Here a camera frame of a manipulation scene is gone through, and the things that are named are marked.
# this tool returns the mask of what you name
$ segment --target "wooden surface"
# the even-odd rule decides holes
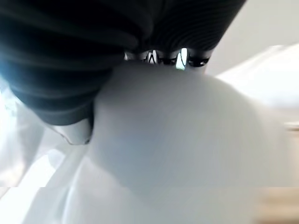
[[[299,132],[291,131],[290,136],[294,145],[290,160],[299,180]],[[299,224],[299,187],[265,189],[257,207],[257,219],[261,224]]]

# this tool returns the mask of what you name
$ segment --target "white wall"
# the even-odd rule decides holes
[[[299,0],[248,0],[215,49],[206,72],[217,75],[268,46],[299,42]]]

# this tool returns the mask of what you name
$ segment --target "black ribbed fabric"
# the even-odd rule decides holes
[[[213,49],[244,0],[2,0],[0,72],[41,119],[68,125],[124,52]]]

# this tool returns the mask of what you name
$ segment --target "white fabric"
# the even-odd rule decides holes
[[[260,187],[295,184],[280,124],[213,77],[126,63],[95,115],[63,224],[249,224]]]
[[[299,121],[299,44],[273,46],[217,77],[272,108],[283,122]]]

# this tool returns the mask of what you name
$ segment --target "white cloth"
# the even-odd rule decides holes
[[[94,122],[63,224],[249,224],[259,188],[295,184],[281,125],[213,77],[125,63]]]

